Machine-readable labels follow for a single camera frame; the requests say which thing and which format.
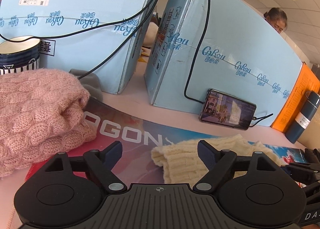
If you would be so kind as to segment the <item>grey cloth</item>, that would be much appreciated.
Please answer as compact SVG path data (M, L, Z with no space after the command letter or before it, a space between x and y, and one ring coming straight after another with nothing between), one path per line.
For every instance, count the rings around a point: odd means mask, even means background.
M71 69L69 71L69 73L73 74L76 77L80 77L80 76L84 75L86 73L86 71L79 70L79 69ZM95 98L99 101L103 101L103 92L101 90L100 80L96 74L91 73L91 74L87 75L86 77L83 77L82 79L80 79L80 83L90 93L90 95L93 98Z

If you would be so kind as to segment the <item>large light blue box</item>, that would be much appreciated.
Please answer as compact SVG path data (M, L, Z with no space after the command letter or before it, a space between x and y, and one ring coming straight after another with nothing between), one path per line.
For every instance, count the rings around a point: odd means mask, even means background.
M199 114L209 89L257 106L270 126L302 61L241 0L168 0L145 71L150 103Z

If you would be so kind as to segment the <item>smartphone playing video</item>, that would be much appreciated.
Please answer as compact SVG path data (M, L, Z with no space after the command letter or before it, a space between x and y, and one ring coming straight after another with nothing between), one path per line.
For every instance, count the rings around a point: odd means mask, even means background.
M251 102L209 89L199 115L204 123L247 130L257 106Z

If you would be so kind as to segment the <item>woman behind boxes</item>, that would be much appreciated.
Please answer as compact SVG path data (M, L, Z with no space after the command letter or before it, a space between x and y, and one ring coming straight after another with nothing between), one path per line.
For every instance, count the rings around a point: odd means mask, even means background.
M265 12L264 18L279 34L287 28L287 15L278 7L273 7Z

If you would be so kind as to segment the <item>dark blue vacuum bottle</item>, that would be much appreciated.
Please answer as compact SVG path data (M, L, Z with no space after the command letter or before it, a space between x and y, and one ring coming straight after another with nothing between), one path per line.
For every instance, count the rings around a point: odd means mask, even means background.
M319 108L319 94L314 91L305 93L306 101L300 112L297 114L287 131L285 137L291 142L296 143L303 131L306 130L317 109Z

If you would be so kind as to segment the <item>pink knit sweater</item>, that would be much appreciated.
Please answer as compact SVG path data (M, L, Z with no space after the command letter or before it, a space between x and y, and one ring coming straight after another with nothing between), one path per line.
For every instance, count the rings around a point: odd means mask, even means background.
M95 139L89 92L72 74L39 69L1 76L1 176Z

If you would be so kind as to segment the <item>cream knit sweater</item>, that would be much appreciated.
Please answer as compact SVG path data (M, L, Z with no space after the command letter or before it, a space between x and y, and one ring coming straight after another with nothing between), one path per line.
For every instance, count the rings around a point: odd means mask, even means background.
M284 164L284 161L270 148L261 142L250 144L240 134L209 138L206 141L217 150L229 149L238 156L251 156L255 151L262 151L277 165ZM163 179L166 184L188 183L193 187L208 172L207 167L198 157L198 142L198 140L188 140L152 149L151 158L155 165L163 168Z

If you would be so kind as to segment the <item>orange cardboard box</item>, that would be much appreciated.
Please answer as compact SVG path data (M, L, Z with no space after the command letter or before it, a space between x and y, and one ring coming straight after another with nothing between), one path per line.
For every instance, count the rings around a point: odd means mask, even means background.
M319 92L319 79L306 63L303 63L297 81L287 98L286 103L272 123L271 127L277 131L285 132L296 118L303 103L306 101L307 91Z

